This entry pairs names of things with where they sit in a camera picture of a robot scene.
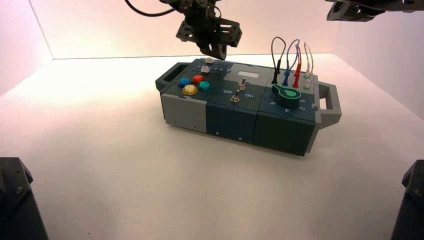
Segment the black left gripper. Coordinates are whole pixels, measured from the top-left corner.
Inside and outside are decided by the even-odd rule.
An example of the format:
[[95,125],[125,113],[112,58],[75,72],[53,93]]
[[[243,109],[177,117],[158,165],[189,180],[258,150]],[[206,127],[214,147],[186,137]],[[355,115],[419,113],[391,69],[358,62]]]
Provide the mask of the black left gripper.
[[236,47],[242,37],[240,24],[225,18],[204,17],[182,21],[176,37],[198,44],[202,54],[224,61],[227,47]]

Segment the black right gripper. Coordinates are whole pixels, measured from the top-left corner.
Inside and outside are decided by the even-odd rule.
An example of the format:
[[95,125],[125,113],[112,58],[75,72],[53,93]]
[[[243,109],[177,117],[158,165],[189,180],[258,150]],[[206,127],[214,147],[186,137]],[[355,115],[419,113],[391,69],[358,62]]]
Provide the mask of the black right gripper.
[[368,22],[386,12],[351,0],[329,0],[329,2],[332,3],[332,6],[326,16],[327,21]]

